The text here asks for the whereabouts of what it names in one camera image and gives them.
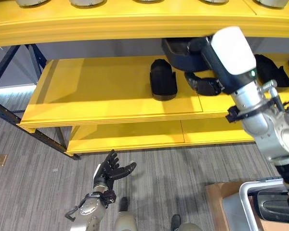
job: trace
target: yellow shelf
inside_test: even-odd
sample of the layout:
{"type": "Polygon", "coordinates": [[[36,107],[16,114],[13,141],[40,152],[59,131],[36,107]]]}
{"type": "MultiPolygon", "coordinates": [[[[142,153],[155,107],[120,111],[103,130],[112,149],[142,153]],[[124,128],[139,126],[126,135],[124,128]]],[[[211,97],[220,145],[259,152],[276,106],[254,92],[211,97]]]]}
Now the yellow shelf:
{"type": "Polygon", "coordinates": [[[67,154],[171,147],[184,143],[180,121],[75,126],[67,154]]]}
{"type": "Polygon", "coordinates": [[[93,39],[199,37],[226,26],[240,26],[246,36],[289,38],[289,3],[272,11],[252,0],[211,5],[200,0],[164,0],[141,4],[107,0],[81,9],[68,0],[50,0],[21,8],[0,0],[0,46],[93,39]]]}
{"type": "MultiPolygon", "coordinates": [[[[264,54],[272,59],[277,67],[284,66],[284,70],[289,77],[289,54],[264,54]]],[[[199,77],[212,77],[211,71],[197,73],[199,77]]],[[[278,88],[278,93],[282,102],[289,101],[289,88],[278,88]]],[[[209,114],[211,117],[221,117],[228,114],[229,107],[234,105],[230,95],[220,94],[215,97],[199,95],[203,114],[209,114]]]]}
{"type": "Polygon", "coordinates": [[[240,123],[225,118],[74,126],[67,154],[249,142],[240,123]]]}
{"type": "Polygon", "coordinates": [[[235,143],[253,141],[238,123],[229,123],[226,118],[182,120],[185,143],[192,145],[235,143]]]}
{"type": "Polygon", "coordinates": [[[150,65],[163,56],[50,61],[26,108],[20,126],[42,128],[194,118],[201,112],[197,94],[176,70],[177,96],[152,98],[150,65]]]}

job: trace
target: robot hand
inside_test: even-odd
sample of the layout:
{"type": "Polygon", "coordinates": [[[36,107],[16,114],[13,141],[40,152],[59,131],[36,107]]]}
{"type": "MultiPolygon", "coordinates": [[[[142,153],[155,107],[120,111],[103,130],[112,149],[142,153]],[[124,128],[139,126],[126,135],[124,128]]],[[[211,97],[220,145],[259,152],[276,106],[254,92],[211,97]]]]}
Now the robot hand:
{"type": "MultiPolygon", "coordinates": [[[[289,191],[289,124],[284,118],[284,105],[274,81],[258,84],[256,59],[240,28],[231,26],[212,36],[194,38],[187,50],[193,60],[202,57],[221,90],[231,95],[236,105],[229,108],[227,120],[242,122],[260,152],[276,166],[289,191]]],[[[195,77],[185,77],[195,89],[195,77]]]]}
{"type": "Polygon", "coordinates": [[[73,221],[71,231],[99,230],[100,221],[108,205],[116,201],[117,196],[113,191],[114,181],[128,176],[136,168],[135,162],[119,167],[118,161],[117,154],[111,150],[95,171],[93,192],[87,194],[78,206],[66,213],[65,217],[73,221]]]}
{"type": "Polygon", "coordinates": [[[115,150],[111,150],[105,161],[99,166],[94,177],[94,188],[103,185],[108,190],[112,190],[115,180],[128,176],[136,168],[135,162],[125,167],[119,167],[117,156],[115,150]]]}

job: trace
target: black object on shelf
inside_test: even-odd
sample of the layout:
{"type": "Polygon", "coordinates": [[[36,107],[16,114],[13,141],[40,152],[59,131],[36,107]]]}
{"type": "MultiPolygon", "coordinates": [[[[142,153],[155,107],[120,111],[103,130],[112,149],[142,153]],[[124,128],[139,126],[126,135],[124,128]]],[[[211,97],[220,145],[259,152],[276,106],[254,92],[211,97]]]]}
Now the black object on shelf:
{"type": "Polygon", "coordinates": [[[256,54],[258,78],[262,83],[266,83],[272,79],[276,80],[277,87],[289,87],[289,78],[284,71],[284,67],[277,67],[275,63],[261,54],[256,54]]]}
{"type": "Polygon", "coordinates": [[[289,223],[288,197],[288,192],[258,192],[253,196],[258,216],[263,220],[289,223]]]}
{"type": "Polygon", "coordinates": [[[188,44],[194,38],[163,38],[162,48],[171,65],[186,72],[208,70],[201,53],[190,54],[188,44]]]}
{"type": "Polygon", "coordinates": [[[151,65],[150,84],[153,98],[159,101],[173,99],[178,92],[175,72],[164,59],[156,59],[151,65]]]}
{"type": "Polygon", "coordinates": [[[185,72],[184,75],[188,84],[199,95],[214,96],[222,92],[216,78],[199,78],[192,72],[185,72]]]}

